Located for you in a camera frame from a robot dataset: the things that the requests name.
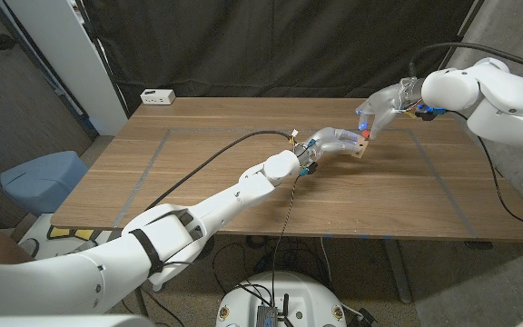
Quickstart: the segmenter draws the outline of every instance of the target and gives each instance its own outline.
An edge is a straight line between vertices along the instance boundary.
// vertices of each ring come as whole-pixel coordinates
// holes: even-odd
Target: black strap
[[[149,260],[151,261],[151,270],[149,270],[150,277],[153,273],[156,273],[163,268],[163,262],[159,258],[159,253],[156,252],[153,243],[142,230],[135,229],[131,232],[131,234],[134,235],[134,237],[136,237],[136,239],[146,252],[146,255],[149,257]]]

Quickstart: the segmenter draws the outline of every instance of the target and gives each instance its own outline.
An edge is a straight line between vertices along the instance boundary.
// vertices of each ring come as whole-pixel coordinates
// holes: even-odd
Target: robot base
[[[271,292],[271,272],[262,272],[249,278],[252,284],[265,286]],[[246,288],[257,294],[251,287]],[[261,296],[270,301],[271,296],[262,287],[257,287]],[[321,283],[296,272],[275,272],[274,293],[277,312],[282,313],[284,294],[289,295],[288,320],[294,326],[346,326],[346,319],[339,299]],[[242,288],[228,292],[222,299],[217,312],[217,327],[287,326],[285,322],[264,319],[258,322],[258,313],[270,311],[262,301]]]

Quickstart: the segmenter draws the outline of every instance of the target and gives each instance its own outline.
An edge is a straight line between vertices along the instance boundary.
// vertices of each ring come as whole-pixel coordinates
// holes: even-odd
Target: blue cushion
[[[88,168],[74,151],[48,154],[1,173],[5,194],[28,212],[54,213]]]

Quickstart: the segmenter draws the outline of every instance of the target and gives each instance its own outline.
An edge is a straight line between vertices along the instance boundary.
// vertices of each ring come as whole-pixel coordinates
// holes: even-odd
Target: white wall
[[[100,135],[117,135],[126,114],[84,28],[67,1],[6,0]]]

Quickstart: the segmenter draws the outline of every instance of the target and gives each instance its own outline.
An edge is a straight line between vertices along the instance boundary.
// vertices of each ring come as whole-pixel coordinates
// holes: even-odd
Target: blue object
[[[444,114],[447,112],[445,110],[445,108],[443,108],[443,107],[432,107],[432,106],[428,106],[426,104],[419,104],[419,105],[417,105],[417,107],[419,109],[425,110],[427,113]]]
[[[74,151],[48,154],[0,175],[4,193],[28,212],[54,213],[88,168]]]

